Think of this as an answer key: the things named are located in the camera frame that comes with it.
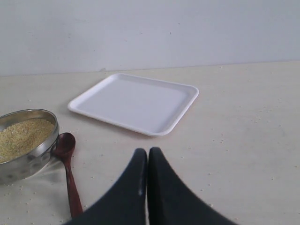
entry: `white table surface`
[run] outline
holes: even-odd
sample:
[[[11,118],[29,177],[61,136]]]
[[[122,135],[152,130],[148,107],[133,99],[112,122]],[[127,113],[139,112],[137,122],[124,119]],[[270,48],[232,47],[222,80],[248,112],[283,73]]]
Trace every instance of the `white table surface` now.
[[[300,222],[300,62],[126,71],[191,84],[200,95],[167,136],[150,138],[71,113],[70,100],[114,72],[0,77],[0,114],[54,112],[77,139],[73,173],[85,208],[117,180],[135,148],[159,146],[200,198],[241,225]],[[69,219],[65,171],[0,186],[0,224]]]

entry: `spoon handle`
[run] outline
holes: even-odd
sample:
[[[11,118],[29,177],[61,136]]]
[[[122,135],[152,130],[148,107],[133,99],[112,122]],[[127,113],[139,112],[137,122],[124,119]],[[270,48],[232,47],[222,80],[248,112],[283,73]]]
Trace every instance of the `spoon handle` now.
[[[80,198],[75,185],[74,177],[71,170],[71,164],[64,163],[67,175],[67,194],[69,197],[69,205],[71,217],[74,218],[83,212],[83,207],[80,202]]]

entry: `white wall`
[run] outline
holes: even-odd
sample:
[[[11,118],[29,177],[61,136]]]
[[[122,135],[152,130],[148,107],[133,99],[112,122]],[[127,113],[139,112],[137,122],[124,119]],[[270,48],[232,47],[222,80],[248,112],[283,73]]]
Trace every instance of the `white wall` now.
[[[0,1],[0,75],[299,59],[299,0]]]

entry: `grain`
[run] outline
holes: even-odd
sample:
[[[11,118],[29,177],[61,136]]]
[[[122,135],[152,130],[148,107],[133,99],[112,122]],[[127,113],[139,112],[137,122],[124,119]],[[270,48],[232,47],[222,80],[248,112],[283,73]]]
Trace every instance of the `grain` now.
[[[13,124],[0,132],[0,163],[27,154],[39,146],[53,131],[44,119],[30,119]]]

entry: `metal bowl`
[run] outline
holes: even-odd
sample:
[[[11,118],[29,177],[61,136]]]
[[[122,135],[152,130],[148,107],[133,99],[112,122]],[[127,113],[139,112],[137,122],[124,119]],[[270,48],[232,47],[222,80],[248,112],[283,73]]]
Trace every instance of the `metal bowl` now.
[[[11,161],[0,163],[0,184],[8,184],[35,174],[50,160],[51,152],[58,144],[59,125],[56,116],[43,109],[27,109],[12,112],[0,117],[0,131],[29,119],[45,119],[54,125],[47,139],[29,153]]]

